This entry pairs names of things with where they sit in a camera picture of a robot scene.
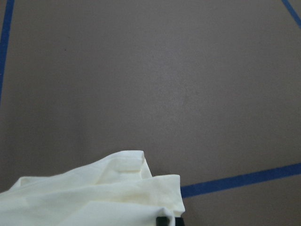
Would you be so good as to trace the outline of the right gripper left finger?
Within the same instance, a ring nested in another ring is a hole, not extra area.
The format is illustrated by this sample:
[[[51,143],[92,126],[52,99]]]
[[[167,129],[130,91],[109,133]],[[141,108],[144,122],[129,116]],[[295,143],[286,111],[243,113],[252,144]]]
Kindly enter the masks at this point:
[[[170,215],[165,214],[156,217],[156,226],[170,226]]]

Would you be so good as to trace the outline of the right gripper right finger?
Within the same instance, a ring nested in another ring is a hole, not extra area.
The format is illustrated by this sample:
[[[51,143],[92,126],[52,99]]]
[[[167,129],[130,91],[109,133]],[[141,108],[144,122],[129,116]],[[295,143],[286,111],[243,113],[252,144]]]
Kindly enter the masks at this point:
[[[176,212],[174,214],[174,225],[175,226],[184,226],[184,219],[182,217],[182,212]]]

